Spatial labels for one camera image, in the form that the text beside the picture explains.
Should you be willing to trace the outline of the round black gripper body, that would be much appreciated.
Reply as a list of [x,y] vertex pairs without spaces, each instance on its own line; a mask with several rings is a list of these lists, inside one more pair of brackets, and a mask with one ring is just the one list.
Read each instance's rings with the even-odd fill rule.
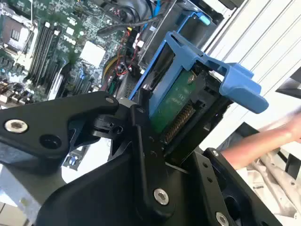
[[209,226],[211,218],[189,173],[167,164],[168,219],[141,217],[135,204],[132,158],[112,160],[53,192],[38,212],[38,226]]

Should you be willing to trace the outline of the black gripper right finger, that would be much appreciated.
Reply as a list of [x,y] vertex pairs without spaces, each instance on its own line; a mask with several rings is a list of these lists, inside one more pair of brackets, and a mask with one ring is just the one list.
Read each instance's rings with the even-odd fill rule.
[[279,226],[280,222],[232,166],[208,148],[192,152],[202,195],[214,226]]

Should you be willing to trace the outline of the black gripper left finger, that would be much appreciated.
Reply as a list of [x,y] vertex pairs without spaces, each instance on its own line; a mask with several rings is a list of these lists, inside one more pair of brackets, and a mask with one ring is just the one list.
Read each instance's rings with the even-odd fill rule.
[[135,204],[141,217],[168,219],[174,212],[168,173],[148,112],[99,91],[12,107],[0,112],[0,161],[49,175],[75,148],[112,140],[112,159],[132,158]]

